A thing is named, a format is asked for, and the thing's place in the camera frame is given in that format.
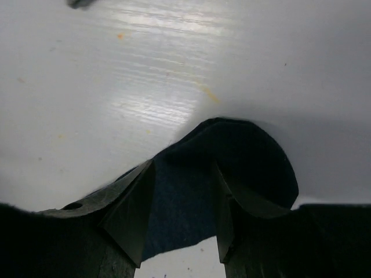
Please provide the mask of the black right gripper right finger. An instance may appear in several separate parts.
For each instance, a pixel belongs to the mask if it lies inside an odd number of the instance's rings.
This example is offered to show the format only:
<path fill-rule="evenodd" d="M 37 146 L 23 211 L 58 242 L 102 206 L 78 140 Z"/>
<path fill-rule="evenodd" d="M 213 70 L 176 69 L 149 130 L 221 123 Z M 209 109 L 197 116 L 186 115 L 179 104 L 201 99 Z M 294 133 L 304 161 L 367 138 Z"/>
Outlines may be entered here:
<path fill-rule="evenodd" d="M 269 220 L 289 214 L 282 207 L 258 194 L 213 163 L 213 209 L 219 260 L 227 264 L 242 244 L 246 219 Z"/>

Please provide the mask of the navy santa sock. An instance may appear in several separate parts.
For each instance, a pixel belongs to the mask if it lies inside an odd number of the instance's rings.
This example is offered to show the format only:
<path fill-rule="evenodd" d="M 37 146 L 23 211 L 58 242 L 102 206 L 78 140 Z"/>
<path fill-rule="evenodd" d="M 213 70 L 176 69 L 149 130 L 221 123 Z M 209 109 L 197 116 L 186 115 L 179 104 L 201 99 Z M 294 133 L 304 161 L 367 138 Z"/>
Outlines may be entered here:
<path fill-rule="evenodd" d="M 135 262 L 210 237 L 226 262 L 239 242 L 239 210 L 275 218 L 298 194 L 270 135 L 251 122 L 215 118 L 155 155 L 99 226 Z"/>

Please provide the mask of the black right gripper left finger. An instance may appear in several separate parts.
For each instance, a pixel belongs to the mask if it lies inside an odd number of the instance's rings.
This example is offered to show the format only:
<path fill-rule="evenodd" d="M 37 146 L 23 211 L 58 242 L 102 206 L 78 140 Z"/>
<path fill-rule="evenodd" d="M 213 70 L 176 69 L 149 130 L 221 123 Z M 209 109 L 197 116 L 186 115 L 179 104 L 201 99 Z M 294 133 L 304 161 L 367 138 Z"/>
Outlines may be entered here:
<path fill-rule="evenodd" d="M 139 268 L 154 194 L 154 161 L 147 160 L 115 182 L 66 205 L 40 211 L 60 219 L 81 218 L 104 212 L 97 226 Z"/>

